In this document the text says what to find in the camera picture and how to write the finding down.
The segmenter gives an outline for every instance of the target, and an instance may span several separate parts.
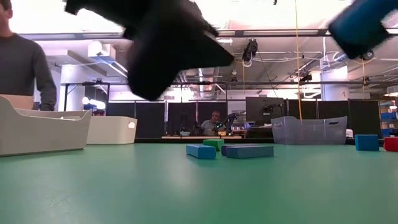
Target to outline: yellow cable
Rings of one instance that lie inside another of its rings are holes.
[[[366,74],[365,74],[365,63],[364,60],[362,59],[362,73],[363,73],[363,86],[362,86],[362,97],[365,100],[365,83],[366,83]]]
[[[301,90],[300,90],[300,55],[299,55],[299,19],[297,16],[297,0],[294,0],[294,8],[296,12],[296,52],[297,52],[297,90],[298,90],[298,113],[300,120],[302,119],[301,114]]]
[[[245,93],[246,90],[244,89],[244,64],[243,64],[243,61],[242,61],[242,72],[243,72],[243,93]]]
[[[355,62],[355,63],[357,63],[358,65],[366,65],[367,63],[370,63],[370,62],[372,62],[374,59],[372,59],[372,60],[369,60],[369,61],[367,61],[367,62],[364,62],[364,60],[362,59],[362,62],[357,62],[356,60],[352,60],[353,62]]]

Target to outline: green block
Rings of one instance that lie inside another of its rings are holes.
[[[205,146],[214,146],[216,151],[220,151],[221,147],[224,145],[224,139],[206,139],[203,140]]]

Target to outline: white column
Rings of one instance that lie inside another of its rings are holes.
[[[331,70],[323,70],[321,81],[323,82],[345,82],[348,81],[347,66]],[[321,85],[321,97],[323,101],[348,100],[348,85]]]
[[[55,111],[58,111],[60,105],[61,74],[55,71],[51,71],[51,73],[55,86],[57,87],[57,103],[55,104],[54,108]]]
[[[64,65],[61,71],[61,83],[83,83],[86,82],[87,77],[85,75],[85,69],[83,67],[75,65]],[[84,86],[70,85],[68,87],[68,99],[67,99],[67,111],[81,111],[83,110],[83,103],[81,100],[85,97]],[[65,86],[60,87],[60,100],[58,104],[58,110],[63,111],[65,102]]]

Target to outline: clear plastic bin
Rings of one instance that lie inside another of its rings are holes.
[[[277,144],[345,144],[347,117],[304,119],[292,116],[271,120]]]

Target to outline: white bin handle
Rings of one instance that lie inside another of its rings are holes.
[[[339,121],[330,121],[328,124],[329,125],[337,125],[339,123],[340,123]]]
[[[276,129],[283,128],[282,122],[275,123],[274,128]]]
[[[128,128],[134,129],[134,128],[136,128],[136,124],[134,122],[130,122],[128,124]]]

